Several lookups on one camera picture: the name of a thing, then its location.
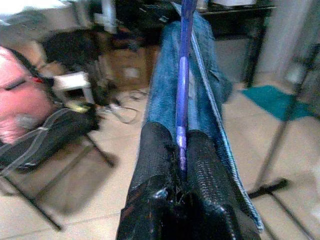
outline purple pole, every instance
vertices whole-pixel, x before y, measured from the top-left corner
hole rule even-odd
[[[176,142],[179,147],[179,168],[183,180],[187,179],[187,114],[189,96],[189,48],[192,23],[197,0],[182,0],[181,9],[181,44],[179,76],[176,93]]]

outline white stool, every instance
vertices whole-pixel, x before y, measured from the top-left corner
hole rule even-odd
[[[57,96],[61,98],[64,102],[68,101],[64,92],[82,89],[85,100],[90,104],[95,103],[91,91],[91,84],[88,81],[88,73],[80,71],[66,75],[54,76],[53,78],[53,90],[57,94]]]

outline black table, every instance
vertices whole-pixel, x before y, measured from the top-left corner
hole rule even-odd
[[[254,5],[225,7],[211,4],[201,15],[210,22],[213,35],[219,39],[249,38],[245,69],[245,82],[251,87],[254,82],[259,55],[265,37],[265,19],[274,10],[273,0],[258,0]]]

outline blue rug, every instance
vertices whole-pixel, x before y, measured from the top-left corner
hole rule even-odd
[[[285,120],[286,109],[292,101],[292,95],[286,94],[270,85],[251,87],[242,90],[242,93],[277,119],[281,121]],[[291,120],[313,116],[313,114],[308,111],[308,106],[306,103],[298,102]]]

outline blue denim fabric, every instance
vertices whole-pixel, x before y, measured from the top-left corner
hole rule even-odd
[[[174,3],[177,11],[181,6]],[[167,25],[162,33],[162,46],[150,86],[146,122],[164,125],[176,139],[176,99],[179,70],[180,22]],[[188,129],[197,129],[213,139],[216,152],[237,183],[249,214],[262,231],[263,224],[240,180],[228,138],[222,124],[222,103],[228,99],[232,84],[220,72],[210,24],[197,12],[193,16],[192,49],[189,56],[190,83]]]

